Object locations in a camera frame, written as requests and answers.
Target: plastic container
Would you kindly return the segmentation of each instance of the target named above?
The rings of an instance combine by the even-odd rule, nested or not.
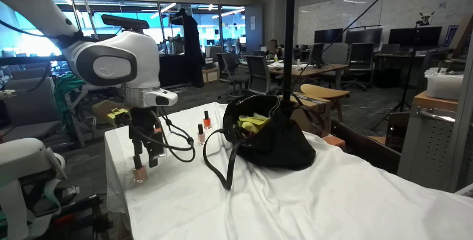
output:
[[[437,72],[437,68],[430,68],[425,71],[427,78],[427,96],[458,100],[460,97],[460,88],[463,82],[463,73],[455,72]]]

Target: white sheet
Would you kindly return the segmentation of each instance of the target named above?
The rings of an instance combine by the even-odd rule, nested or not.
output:
[[[169,117],[194,136],[207,110],[208,136],[221,126],[225,107],[211,103]],[[184,146],[165,131],[172,144]],[[315,135],[306,137],[317,150],[313,166],[263,169],[237,157],[233,186],[226,191],[204,164],[198,145],[193,162],[169,154],[149,169],[147,182],[134,184],[128,128],[106,132],[108,207],[126,206],[135,240],[473,239],[473,199],[423,188]],[[208,144],[209,160],[224,175],[230,147],[222,134]],[[146,152],[142,160],[147,162]]]

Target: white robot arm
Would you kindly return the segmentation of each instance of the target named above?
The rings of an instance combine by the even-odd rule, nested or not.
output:
[[[71,70],[99,87],[124,84],[130,107],[171,106],[177,94],[159,83],[159,51],[149,36],[133,31],[105,41],[84,38],[52,0],[0,0],[25,16],[61,49]]]

